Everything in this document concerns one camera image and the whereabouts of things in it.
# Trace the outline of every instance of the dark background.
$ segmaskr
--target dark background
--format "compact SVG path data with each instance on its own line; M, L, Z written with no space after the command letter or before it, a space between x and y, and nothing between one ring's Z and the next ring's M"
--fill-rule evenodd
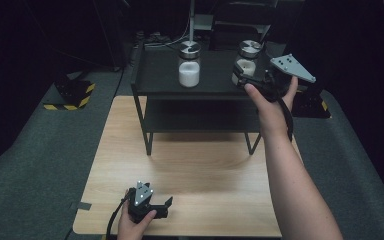
M0 154L54 81L90 67L122 68L129 39L141 26L148 32L181 34L186 2L167 0L160 6L170 11L160 7L151 12L144 6L129 10L115 0L102 5L1 0ZM197 8L205 13L214 3L197 1ZM288 43L287 51L317 77L316 91L324 88L335 96L384 182L384 1L285 1L278 10L269 39ZM150 25L157 23L153 19L158 19L156 26Z

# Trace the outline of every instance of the white container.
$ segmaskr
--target white container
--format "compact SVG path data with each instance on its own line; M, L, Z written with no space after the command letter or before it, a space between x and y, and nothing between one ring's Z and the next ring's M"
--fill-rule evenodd
M201 46L194 41L185 41L179 47L179 83L195 87L199 83Z
M255 69L257 68L258 54L262 49L262 45L252 40L246 40L239 44L238 56L235 63L244 71L243 74L254 76ZM233 84L238 84L238 77L232 74Z

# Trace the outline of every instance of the human hand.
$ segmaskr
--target human hand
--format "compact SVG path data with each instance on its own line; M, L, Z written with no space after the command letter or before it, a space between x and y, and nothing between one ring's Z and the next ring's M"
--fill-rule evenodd
M298 88L298 78L293 76L288 92L282 98L289 110L292 109L292 103ZM245 85L245 91L252 99L258 109L258 116L261 125L261 135L264 139L274 136L286 136L287 126L282 109L278 102L271 103L267 101L261 93L251 84Z
M143 233L157 214L156 210L150 211L138 224L131 220L129 215L129 200L124 202L121 217L118 222L117 240L141 240Z

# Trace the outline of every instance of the black tabletop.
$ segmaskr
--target black tabletop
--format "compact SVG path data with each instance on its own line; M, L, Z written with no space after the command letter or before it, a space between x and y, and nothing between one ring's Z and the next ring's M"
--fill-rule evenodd
M137 75L132 79L138 95L245 96L232 83L235 51L202 51L197 86L186 88L179 83L176 51L140 51Z

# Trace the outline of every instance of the forearm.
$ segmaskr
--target forearm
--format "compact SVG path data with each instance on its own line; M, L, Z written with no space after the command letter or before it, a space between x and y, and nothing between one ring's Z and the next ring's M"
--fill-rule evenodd
M270 192L285 239L342 239L338 225L285 135L265 141Z

